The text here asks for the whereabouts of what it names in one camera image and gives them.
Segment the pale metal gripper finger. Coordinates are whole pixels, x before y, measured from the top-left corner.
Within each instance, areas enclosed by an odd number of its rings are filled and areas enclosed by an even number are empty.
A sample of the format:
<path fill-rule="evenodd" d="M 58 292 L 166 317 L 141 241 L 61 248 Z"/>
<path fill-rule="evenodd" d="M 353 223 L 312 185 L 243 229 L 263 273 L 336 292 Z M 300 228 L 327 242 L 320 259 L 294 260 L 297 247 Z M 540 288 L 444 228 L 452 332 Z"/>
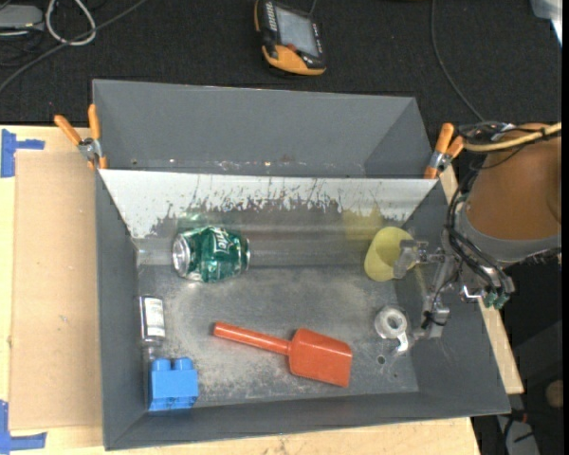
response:
<path fill-rule="evenodd" d="M 407 272 L 417 264 L 428 261 L 428 246 L 426 241 L 401 240 L 399 242 L 399 255 L 393 266 L 395 279 L 403 279 Z"/>
<path fill-rule="evenodd" d="M 424 305 L 421 309 L 420 321 L 412 328 L 414 340 L 440 338 L 450 320 L 450 308 L 441 303 L 434 306 Z"/>

